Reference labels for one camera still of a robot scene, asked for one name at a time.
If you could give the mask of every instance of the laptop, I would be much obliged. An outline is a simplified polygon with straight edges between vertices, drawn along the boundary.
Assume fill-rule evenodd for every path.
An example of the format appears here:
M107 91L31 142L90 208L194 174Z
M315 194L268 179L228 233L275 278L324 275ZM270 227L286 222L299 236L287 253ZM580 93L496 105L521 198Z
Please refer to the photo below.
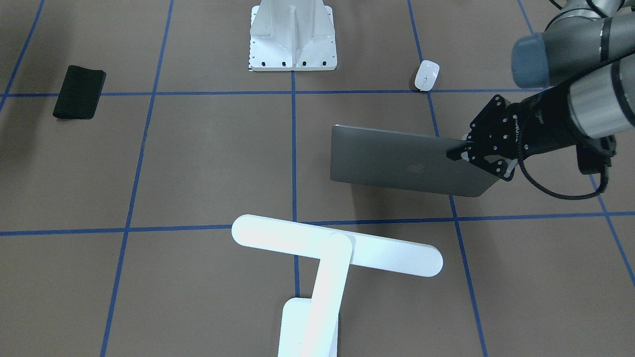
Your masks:
M446 157L466 141L335 125L331 179L350 184L477 197L498 177Z

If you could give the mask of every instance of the blue joint cap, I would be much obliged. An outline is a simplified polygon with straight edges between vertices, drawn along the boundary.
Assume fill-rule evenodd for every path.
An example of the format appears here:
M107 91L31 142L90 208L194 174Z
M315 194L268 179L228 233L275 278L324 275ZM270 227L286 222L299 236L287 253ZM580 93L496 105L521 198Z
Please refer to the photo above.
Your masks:
M512 76L520 88L549 86L549 60L541 33L516 41L512 50Z

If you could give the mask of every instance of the white laptop stand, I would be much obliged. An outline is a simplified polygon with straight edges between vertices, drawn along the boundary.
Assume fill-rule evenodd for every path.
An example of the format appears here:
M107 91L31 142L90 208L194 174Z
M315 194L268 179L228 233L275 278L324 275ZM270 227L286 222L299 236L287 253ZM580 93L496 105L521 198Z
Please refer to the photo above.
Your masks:
M278 357L337 356L338 314L349 265L434 276L443 258L431 245L243 215L232 225L243 246L320 259L310 299L283 309Z
M262 0L251 9L254 71L328 71L337 67L333 10L322 0Z

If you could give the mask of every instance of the white mouse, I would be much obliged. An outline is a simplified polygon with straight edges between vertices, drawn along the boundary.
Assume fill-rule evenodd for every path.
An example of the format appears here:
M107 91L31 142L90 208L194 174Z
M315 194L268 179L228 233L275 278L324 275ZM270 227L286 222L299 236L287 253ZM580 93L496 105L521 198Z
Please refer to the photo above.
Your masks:
M436 78L439 75L439 65L425 60L421 62L419 71L415 77L415 86L421 91L429 91L434 86Z

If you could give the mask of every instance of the black square object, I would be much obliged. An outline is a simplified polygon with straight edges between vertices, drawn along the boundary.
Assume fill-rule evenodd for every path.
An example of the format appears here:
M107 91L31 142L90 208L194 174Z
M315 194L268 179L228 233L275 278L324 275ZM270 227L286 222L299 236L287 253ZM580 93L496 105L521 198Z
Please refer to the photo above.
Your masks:
M104 71L70 65L53 116L58 119L91 119L95 116L105 79Z

